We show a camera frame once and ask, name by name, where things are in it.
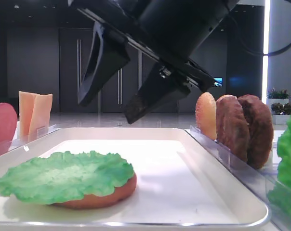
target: potted plant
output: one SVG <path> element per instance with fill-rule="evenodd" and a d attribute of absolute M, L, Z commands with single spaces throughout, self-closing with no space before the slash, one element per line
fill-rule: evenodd
<path fill-rule="evenodd" d="M 274 103 L 280 103 L 284 105 L 286 103 L 289 103 L 289 97 L 290 94 L 287 92 L 287 90 L 275 90 L 275 88 L 273 88 L 272 90 L 269 90 L 267 93 L 266 105 L 270 109 Z"/>
<path fill-rule="evenodd" d="M 271 106 L 273 114 L 274 124 L 287 124 L 287 121 L 291 116 L 291 103 L 281 104 L 274 103 Z"/>

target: clear acrylic holder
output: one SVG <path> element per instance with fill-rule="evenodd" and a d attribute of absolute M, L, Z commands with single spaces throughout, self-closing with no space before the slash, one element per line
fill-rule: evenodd
<path fill-rule="evenodd" d="M 34 140 L 41 138 L 42 136 L 48 135 L 57 130 L 57 125 L 52 125 L 49 127 L 43 127 L 29 134 L 28 136 L 23 136 L 18 139 L 12 140 L 10 142 L 2 142 L 0 143 L 0 156 L 21 146 L 28 144 Z"/>
<path fill-rule="evenodd" d="M 279 195 L 281 195 L 280 198 L 285 200 L 284 204 L 291 205 L 291 189 L 273 177 L 277 175 L 275 168 L 257 171 L 234 156 L 229 148 L 203 135 L 198 128 L 191 126 L 189 132 L 197 142 L 226 167 L 242 184 L 269 206 L 272 212 L 273 224 L 282 231 L 291 231 L 291 209 L 287 213 L 281 204 L 276 205 L 268 199 L 269 192 L 276 187 L 276 191 L 279 191 Z"/>

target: floor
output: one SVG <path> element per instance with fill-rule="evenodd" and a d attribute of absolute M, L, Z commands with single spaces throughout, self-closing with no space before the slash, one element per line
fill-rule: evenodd
<path fill-rule="evenodd" d="M 148 114 L 132 125 L 126 122 L 124 114 L 118 113 L 79 113 L 52 114 L 50 125 L 58 128 L 71 127 L 124 127 L 124 128 L 182 128 L 195 126 L 194 114 Z M 274 130 L 286 130 L 285 125 L 274 125 Z"/>

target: green lettuce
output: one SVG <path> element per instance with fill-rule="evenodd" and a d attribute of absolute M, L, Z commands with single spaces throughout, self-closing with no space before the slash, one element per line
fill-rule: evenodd
<path fill-rule="evenodd" d="M 22 202 L 51 205 L 81 200 L 88 194 L 110 195 L 133 176 L 132 165 L 119 154 L 57 152 L 10 168 L 0 178 L 0 195 L 13 194 Z"/>
<path fill-rule="evenodd" d="M 287 122 L 288 128 L 278 139 L 277 153 L 282 158 L 278 166 L 278 181 L 268 194 L 270 202 L 291 217 L 291 117 Z"/>

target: door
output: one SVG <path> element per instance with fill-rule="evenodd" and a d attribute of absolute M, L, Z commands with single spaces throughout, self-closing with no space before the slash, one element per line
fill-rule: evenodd
<path fill-rule="evenodd" d="M 131 61 L 119 70 L 102 89 L 102 112 L 122 113 L 138 91 L 138 50 L 127 45 Z"/>
<path fill-rule="evenodd" d="M 97 112 L 97 97 L 87 106 L 78 105 L 78 87 L 89 59 L 92 31 L 60 30 L 60 107 L 61 112 Z"/>
<path fill-rule="evenodd" d="M 144 83 L 147 79 L 148 74 L 151 72 L 155 61 L 142 54 L 142 82 Z M 178 102 L 170 102 L 153 111 L 153 113 L 177 113 L 178 112 Z"/>

